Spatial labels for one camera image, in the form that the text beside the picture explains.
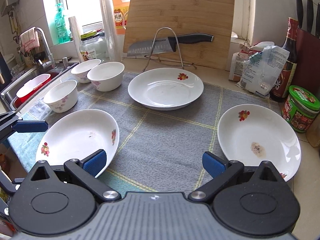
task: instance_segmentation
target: orange bottle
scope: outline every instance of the orange bottle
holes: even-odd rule
[[[130,0],[112,0],[112,3],[114,8],[117,34],[124,34],[125,29],[122,27],[123,20],[124,25],[126,25],[128,15],[125,16],[125,19],[123,19],[123,16],[129,10]]]

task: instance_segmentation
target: stainless steel sink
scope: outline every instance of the stainless steel sink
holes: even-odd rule
[[[55,81],[58,77],[72,69],[74,66],[76,66],[78,63],[68,63],[68,68],[63,69],[63,64],[58,63],[56,64],[57,67],[51,70],[48,70],[46,72],[43,71],[42,68],[33,67],[26,73],[24,73],[21,77],[19,77],[16,81],[11,83],[5,90],[1,92],[0,98],[7,109],[7,111],[19,111],[22,109],[28,102],[30,102],[31,99],[33,99],[36,95],[38,95],[44,88],[46,88],[49,84],[51,84],[53,81]],[[51,74],[51,80],[41,87],[36,93],[34,93],[28,100],[21,103],[19,100],[17,100],[16,94],[20,88],[23,87],[23,85],[28,82],[29,80],[35,78],[36,76],[48,73]]]

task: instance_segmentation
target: cooking wine bottle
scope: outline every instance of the cooking wine bottle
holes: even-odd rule
[[[282,48],[289,51],[290,54],[287,62],[284,64],[280,76],[276,81],[276,84],[273,86],[270,92],[271,98],[278,102],[284,101],[284,99],[288,95],[288,90],[297,67],[297,28],[298,21],[289,18],[287,37]]]

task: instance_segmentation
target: plastic wrap roll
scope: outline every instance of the plastic wrap roll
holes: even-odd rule
[[[119,51],[115,18],[113,16],[113,4],[111,0],[100,0],[102,22],[107,41],[107,53],[110,61],[121,62],[121,52]]]
[[[80,35],[83,34],[82,27],[78,24],[75,16],[69,17],[70,30],[72,33],[73,43],[76,47],[76,52],[78,55],[79,62],[84,62],[84,59],[80,52],[81,38]]]

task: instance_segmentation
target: bamboo cutting board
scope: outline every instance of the bamboo cutting board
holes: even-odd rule
[[[153,40],[161,27],[172,28],[177,35],[207,33],[213,42],[181,44],[184,62],[225,69],[230,46],[235,0],[131,0],[125,31],[124,49],[137,41]],[[173,36],[161,30],[158,37]],[[179,60],[176,52],[159,54]]]

